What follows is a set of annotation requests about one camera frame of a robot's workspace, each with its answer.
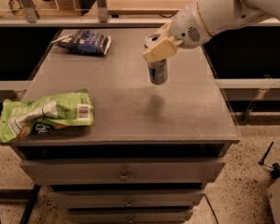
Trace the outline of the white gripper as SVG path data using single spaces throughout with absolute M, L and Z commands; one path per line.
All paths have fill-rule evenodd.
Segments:
M 195 49 L 212 38 L 200 15 L 197 2 L 179 10 L 171 23 L 165 23 L 157 30 L 157 34 L 163 38 L 146 48 L 142 54 L 148 63 L 176 55 L 179 47 Z

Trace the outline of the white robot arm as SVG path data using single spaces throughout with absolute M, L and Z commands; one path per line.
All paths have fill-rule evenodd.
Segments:
M 179 10 L 146 38 L 143 58 L 154 63 L 194 49 L 213 36 L 274 17 L 280 21 L 280 0 L 198 0 Z

